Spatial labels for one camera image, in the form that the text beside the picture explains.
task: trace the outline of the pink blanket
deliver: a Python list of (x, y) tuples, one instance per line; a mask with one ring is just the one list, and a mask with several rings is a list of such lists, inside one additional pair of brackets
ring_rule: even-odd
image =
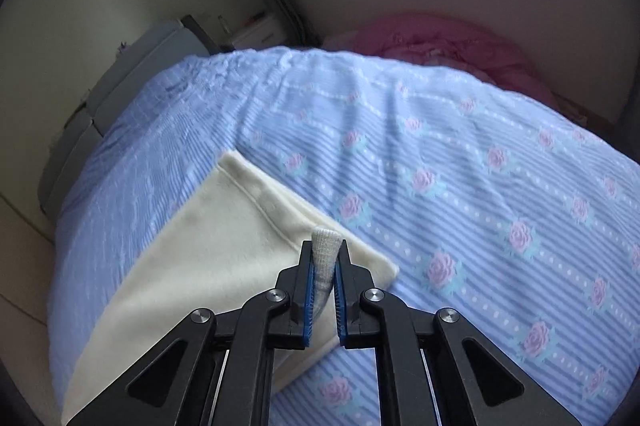
[(419, 12), (386, 16), (358, 30), (351, 50), (463, 70), (558, 110), (553, 94), (516, 44), (469, 23)]

